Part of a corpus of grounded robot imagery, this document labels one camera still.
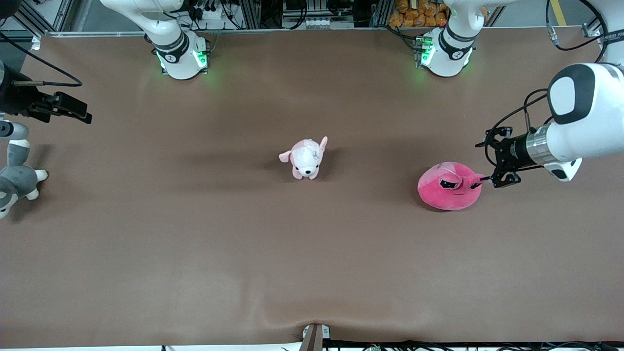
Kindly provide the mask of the pink round plush toy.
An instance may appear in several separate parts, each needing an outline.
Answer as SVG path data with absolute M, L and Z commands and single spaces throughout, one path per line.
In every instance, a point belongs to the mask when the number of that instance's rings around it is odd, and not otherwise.
M 435 209 L 460 211 L 477 202 L 484 178 L 464 164 L 442 162 L 423 173 L 417 191 L 421 200 Z

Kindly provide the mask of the grey white plush husky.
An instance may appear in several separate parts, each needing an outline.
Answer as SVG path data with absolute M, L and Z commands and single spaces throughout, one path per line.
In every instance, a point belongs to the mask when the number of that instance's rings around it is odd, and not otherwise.
M 9 140 L 7 165 L 0 169 L 0 220 L 7 217 L 10 209 L 22 198 L 35 200 L 39 197 L 38 186 L 49 174 L 43 169 L 27 166 L 31 145 L 28 140 Z

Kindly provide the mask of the orange packaged goods pile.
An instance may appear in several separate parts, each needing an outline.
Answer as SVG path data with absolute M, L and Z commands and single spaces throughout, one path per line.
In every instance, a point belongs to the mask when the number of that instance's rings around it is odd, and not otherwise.
M 393 0 L 389 27 L 444 27 L 450 9 L 443 0 Z

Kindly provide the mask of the white pink plush dog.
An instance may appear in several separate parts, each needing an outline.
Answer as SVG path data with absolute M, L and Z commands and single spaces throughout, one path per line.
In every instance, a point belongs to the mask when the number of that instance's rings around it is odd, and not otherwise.
M 297 180 L 303 178 L 314 180 L 318 177 L 327 143 L 327 136 L 323 137 L 320 143 L 306 138 L 279 154 L 278 158 L 281 162 L 292 165 L 292 175 Z

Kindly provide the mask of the brown table mat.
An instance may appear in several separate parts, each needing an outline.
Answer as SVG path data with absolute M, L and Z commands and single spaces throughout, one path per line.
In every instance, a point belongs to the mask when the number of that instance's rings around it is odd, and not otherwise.
M 281 344 L 318 322 L 392 342 L 624 341 L 624 155 L 425 206 L 444 161 L 595 43 L 483 30 L 454 78 L 390 33 L 223 34 L 209 72 L 142 37 L 44 38 L 93 115 L 29 126 L 40 197 L 0 220 L 0 348 Z M 318 177 L 278 156 L 327 136 Z

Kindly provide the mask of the white power strip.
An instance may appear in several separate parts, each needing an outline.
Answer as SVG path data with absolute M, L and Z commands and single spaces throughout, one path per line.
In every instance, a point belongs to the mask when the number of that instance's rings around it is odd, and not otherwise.
M 291 30 L 326 30 L 330 29 L 331 25 L 331 18 L 285 17 L 282 19 L 282 27 Z

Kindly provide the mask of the aluminium frame profile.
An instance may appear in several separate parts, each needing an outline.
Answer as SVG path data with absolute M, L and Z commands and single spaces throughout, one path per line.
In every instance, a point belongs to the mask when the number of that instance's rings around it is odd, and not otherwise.
M 596 22 L 585 25 L 589 34 L 624 33 L 624 0 L 580 0 L 594 14 Z

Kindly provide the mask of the aluminium table edge rail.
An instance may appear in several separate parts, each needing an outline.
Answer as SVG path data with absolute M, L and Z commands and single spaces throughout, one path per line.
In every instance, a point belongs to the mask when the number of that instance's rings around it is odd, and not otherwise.
M 268 33 L 320 33 L 322 31 L 334 31 L 334 32 L 363 32 L 363 33 L 372 33 L 376 31 L 381 31 L 382 33 L 388 33 L 388 29 L 384 29 L 383 27 L 337 27 L 337 28 L 329 28 L 329 29 L 221 29 L 221 30 L 200 30 L 197 31 L 199 34 L 268 34 Z M 79 31 L 79 32 L 69 32 L 69 31 L 58 31 L 58 32 L 47 32 L 39 35 L 39 38 L 42 37 L 51 37 L 51 38 L 123 38 L 123 37 L 142 37 L 145 33 L 143 31 L 100 31 L 100 32 L 89 32 L 89 31 Z

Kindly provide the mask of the metal table edge bracket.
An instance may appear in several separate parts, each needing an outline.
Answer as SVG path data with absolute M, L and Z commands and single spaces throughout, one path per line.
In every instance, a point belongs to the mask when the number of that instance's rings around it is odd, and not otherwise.
M 309 324 L 303 329 L 299 351 L 328 351 L 324 346 L 331 339 L 331 329 L 325 324 Z

